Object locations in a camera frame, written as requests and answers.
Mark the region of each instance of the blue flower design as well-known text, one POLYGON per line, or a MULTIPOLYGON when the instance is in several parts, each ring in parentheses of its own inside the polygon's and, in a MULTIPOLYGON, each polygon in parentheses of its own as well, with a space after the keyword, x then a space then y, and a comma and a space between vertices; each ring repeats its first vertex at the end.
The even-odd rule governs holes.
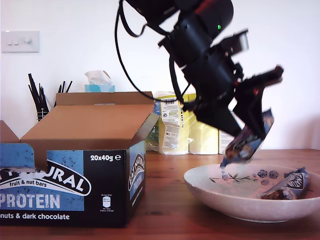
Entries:
POLYGON ((223 174, 222 175, 222 179, 225 180, 225 181, 228 181, 229 176, 227 174, 223 174))
POLYGON ((266 178, 268 176, 268 172, 261 169, 260 172, 258 172, 258 176, 262 179, 266 178))
POLYGON ((271 179, 277 179, 277 177, 279 177, 279 173, 277 173, 276 171, 271 171, 269 172, 269 177, 271 179))
POLYGON ((261 181, 261 185, 263 185, 263 186, 268 186, 269 185, 269 180, 262 180, 261 181))

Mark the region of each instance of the white bowl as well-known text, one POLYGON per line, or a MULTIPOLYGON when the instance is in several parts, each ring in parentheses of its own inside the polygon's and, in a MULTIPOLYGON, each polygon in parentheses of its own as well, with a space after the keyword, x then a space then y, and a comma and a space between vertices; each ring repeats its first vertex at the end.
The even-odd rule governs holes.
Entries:
POLYGON ((208 207, 250 222, 278 223, 306 217, 320 209, 320 175, 309 172, 306 198, 265 200, 258 194, 283 180, 295 169, 261 164, 219 164, 193 168, 184 174, 191 193, 208 207))

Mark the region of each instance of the wooden table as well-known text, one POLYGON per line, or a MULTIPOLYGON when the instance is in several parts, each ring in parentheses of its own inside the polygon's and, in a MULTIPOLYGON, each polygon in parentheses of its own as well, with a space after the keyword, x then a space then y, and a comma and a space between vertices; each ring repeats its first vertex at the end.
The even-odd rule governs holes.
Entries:
MULTIPOLYGON (((222 156, 164 156, 148 152, 146 192, 124 229, 0 227, 0 240, 276 240, 320 239, 320 211, 284 223, 252 223, 230 218, 199 203, 188 191, 184 173, 217 164, 222 156)), ((255 162, 320 174, 320 151, 262 150, 255 162)))

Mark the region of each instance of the paper towel roll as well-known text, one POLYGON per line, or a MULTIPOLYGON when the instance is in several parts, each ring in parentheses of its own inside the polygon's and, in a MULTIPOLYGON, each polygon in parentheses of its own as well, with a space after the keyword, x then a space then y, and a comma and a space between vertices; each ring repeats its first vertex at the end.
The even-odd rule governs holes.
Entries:
MULTIPOLYGON (((188 101, 196 99, 196 94, 188 94, 188 101)), ((219 153, 219 131, 199 122, 193 112, 189 113, 189 152, 196 155, 215 155, 219 153)))

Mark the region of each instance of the brand logo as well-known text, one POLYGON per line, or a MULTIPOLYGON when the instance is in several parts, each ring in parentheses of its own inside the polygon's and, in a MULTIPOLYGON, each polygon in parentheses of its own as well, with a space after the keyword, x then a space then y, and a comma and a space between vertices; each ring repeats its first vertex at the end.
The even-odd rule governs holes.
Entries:
POLYGON ((91 184, 76 171, 54 161, 48 160, 49 172, 0 172, 0 190, 16 187, 38 187, 78 196, 87 196, 91 184))
POLYGON ((300 174, 293 174, 294 178, 287 184, 288 188, 291 189, 304 189, 305 181, 304 176, 300 174))
POLYGON ((144 158, 138 153, 135 157, 133 165, 130 170, 129 174, 129 181, 128 181, 128 190, 130 191, 133 183, 135 182, 139 173, 143 173, 145 171, 146 162, 144 158))

